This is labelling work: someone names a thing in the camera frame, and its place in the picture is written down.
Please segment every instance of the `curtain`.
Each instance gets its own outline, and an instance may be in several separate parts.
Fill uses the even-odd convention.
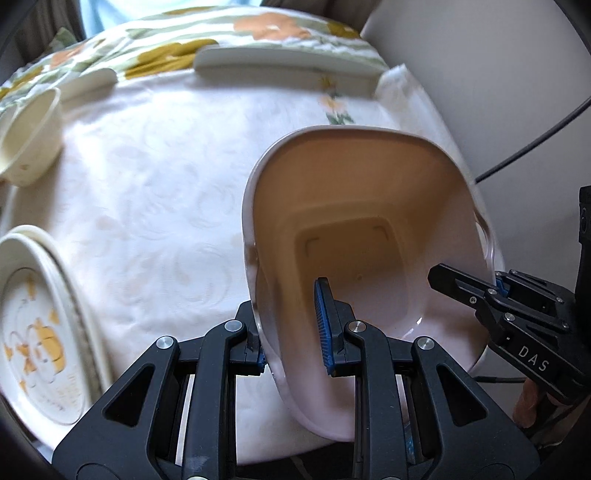
[[[78,0],[38,0],[14,37],[23,60],[41,55],[61,27],[84,39]]]
[[[281,7],[330,18],[361,32],[380,0],[263,0],[263,7]]]

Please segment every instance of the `white bowl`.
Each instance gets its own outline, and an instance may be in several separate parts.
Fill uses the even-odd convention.
[[[14,120],[15,115],[17,114],[18,105],[13,103],[12,105],[7,106],[4,111],[0,114],[0,143],[6,135],[8,128],[12,124],[12,120]]]
[[[19,187],[37,181],[54,163],[63,142],[60,91],[33,97],[0,141],[0,176]]]
[[[344,442],[355,435],[355,380],[329,377],[322,361],[317,277],[386,335],[430,336],[465,370],[474,366],[486,330],[427,274],[444,262],[493,281],[477,222],[490,234],[458,167],[419,137],[312,127],[263,155],[242,206],[246,277],[277,388],[305,428]],[[401,406],[404,414],[403,393]]]

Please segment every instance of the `cream bowl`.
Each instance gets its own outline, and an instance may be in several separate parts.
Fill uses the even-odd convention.
[[[0,177],[26,187],[54,163],[63,142],[61,92],[49,89],[16,114],[0,139]]]

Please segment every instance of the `finger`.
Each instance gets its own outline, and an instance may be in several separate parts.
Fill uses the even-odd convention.
[[[527,379],[521,395],[513,410],[513,421],[521,428],[529,428],[535,423],[536,406],[540,401],[540,389],[533,381]]]

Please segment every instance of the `gray wall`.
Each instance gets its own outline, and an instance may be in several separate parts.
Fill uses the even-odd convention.
[[[591,95],[591,56],[553,0],[383,0],[363,35],[406,63],[474,175]],[[480,184],[508,267],[574,288],[591,112]]]
[[[14,40],[10,41],[0,57],[0,85],[4,83],[14,71],[24,65],[24,61],[17,50]]]

